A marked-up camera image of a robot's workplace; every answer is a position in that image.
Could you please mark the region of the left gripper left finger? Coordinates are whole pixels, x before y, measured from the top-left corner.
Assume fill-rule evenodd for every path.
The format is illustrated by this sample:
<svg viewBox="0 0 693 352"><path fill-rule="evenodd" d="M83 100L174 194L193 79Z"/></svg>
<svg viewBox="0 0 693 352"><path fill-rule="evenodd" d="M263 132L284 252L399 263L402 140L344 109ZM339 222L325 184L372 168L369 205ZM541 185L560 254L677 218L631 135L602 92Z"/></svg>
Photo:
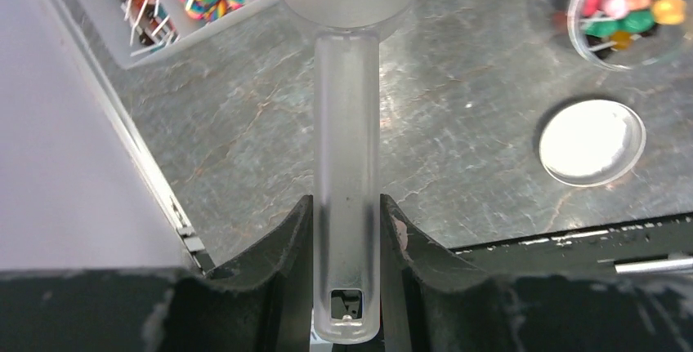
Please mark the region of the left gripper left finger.
<svg viewBox="0 0 693 352"><path fill-rule="evenodd" d="M4 351L306 351L313 199L237 257L183 268L4 271Z"/></svg>

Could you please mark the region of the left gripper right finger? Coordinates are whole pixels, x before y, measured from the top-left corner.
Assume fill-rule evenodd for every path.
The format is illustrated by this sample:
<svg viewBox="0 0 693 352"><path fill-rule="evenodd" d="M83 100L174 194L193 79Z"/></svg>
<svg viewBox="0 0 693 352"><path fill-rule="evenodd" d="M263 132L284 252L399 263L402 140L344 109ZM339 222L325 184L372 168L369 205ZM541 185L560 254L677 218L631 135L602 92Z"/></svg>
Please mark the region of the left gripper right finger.
<svg viewBox="0 0 693 352"><path fill-rule="evenodd" d="M491 273L381 197L388 351L689 351L690 274Z"/></svg>

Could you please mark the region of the clear plastic scoop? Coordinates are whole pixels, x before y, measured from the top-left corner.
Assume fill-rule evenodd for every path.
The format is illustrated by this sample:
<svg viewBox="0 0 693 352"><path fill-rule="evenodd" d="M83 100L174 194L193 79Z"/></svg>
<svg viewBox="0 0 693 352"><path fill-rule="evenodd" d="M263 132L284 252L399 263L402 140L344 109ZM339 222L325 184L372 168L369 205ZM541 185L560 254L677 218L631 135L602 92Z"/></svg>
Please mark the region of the clear plastic scoop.
<svg viewBox="0 0 693 352"><path fill-rule="evenodd" d="M380 43L415 0L279 0L314 49L313 313L334 344L380 329Z"/></svg>

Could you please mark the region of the clear round dish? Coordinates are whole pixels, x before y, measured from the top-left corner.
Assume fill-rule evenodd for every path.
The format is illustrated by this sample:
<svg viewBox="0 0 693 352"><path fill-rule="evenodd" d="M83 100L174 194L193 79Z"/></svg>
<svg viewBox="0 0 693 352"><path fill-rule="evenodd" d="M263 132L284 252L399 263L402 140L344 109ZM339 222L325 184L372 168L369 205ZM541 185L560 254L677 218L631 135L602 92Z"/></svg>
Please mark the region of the clear round dish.
<svg viewBox="0 0 693 352"><path fill-rule="evenodd" d="M625 71L692 48L692 0L567 0L570 44L585 60Z"/></svg>

